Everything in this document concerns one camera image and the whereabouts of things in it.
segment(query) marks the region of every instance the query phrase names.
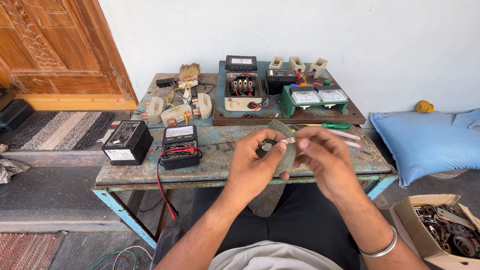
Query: brush bristles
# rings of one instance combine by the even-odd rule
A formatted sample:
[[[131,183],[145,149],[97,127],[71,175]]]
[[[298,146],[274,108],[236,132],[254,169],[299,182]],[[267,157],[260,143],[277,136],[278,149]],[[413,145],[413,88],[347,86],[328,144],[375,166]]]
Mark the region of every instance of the brush bristles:
[[[191,63],[190,65],[183,64],[180,67],[179,77],[200,74],[200,64]]]

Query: workbench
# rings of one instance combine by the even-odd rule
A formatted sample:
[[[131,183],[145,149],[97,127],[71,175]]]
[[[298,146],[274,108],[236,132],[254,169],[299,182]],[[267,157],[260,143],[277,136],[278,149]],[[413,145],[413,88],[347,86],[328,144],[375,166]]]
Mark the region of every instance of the workbench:
[[[137,110],[145,112],[144,102],[150,101],[154,96],[162,99],[169,96],[173,89],[171,87],[158,88],[156,80],[175,76],[178,75],[156,74]],[[217,74],[201,74],[200,81],[215,84],[216,79]],[[203,86],[198,86],[196,89],[199,93],[206,93],[212,89],[212,86],[206,86],[205,90]],[[210,97],[212,97],[213,103],[215,101],[215,89],[211,93]],[[181,93],[176,96],[174,105],[180,104],[178,101],[181,100]],[[141,119],[140,113],[134,112],[132,120],[139,119]],[[107,160],[96,178],[92,191],[152,248],[155,248],[159,231],[157,230],[157,234],[154,236],[136,217],[136,214],[129,209],[127,204],[122,202],[115,194],[115,192],[128,190],[158,189],[156,163],[161,151],[164,126],[162,123],[150,124],[148,120],[145,120],[145,123],[150,129],[154,141],[150,147],[153,151],[147,154],[143,164],[141,166],[111,166]],[[266,127],[265,125],[212,126],[212,117],[203,120],[196,116],[189,121],[189,124],[191,123],[197,126],[198,144],[203,151],[200,165],[172,171],[165,171],[160,166],[159,178],[164,189],[224,186],[230,169],[235,142],[256,129]],[[371,199],[375,199],[394,180],[398,179],[398,174],[386,162],[375,144],[361,128],[352,126],[346,132],[361,137],[359,141],[362,145],[361,149],[349,147],[353,169],[358,176],[358,180],[366,186],[366,194]],[[274,178],[269,184],[315,182],[313,173],[307,166],[302,165],[297,169],[290,170],[289,173],[290,179],[288,181]]]

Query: carved wooden door panel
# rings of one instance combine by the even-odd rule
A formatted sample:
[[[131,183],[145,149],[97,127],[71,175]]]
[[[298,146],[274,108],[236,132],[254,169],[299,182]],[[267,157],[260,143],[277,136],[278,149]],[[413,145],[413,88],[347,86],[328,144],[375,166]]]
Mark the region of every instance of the carved wooden door panel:
[[[97,0],[0,0],[0,86],[135,100]]]

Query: white wall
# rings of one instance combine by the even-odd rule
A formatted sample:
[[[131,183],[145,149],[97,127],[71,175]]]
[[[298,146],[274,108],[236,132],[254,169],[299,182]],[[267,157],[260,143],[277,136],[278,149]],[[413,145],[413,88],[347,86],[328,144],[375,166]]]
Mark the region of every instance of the white wall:
[[[183,63],[216,73],[228,54],[277,55],[329,60],[366,117],[421,99],[441,111],[480,107],[477,0],[99,2],[139,99],[155,73]]]

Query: wooden door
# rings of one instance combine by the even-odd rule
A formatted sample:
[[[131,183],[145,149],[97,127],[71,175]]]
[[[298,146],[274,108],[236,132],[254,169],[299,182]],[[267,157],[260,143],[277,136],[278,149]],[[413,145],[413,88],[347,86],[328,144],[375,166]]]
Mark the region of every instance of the wooden door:
[[[9,84],[36,109],[138,103],[97,0],[0,0],[0,86]],[[75,108],[82,101],[96,103]]]

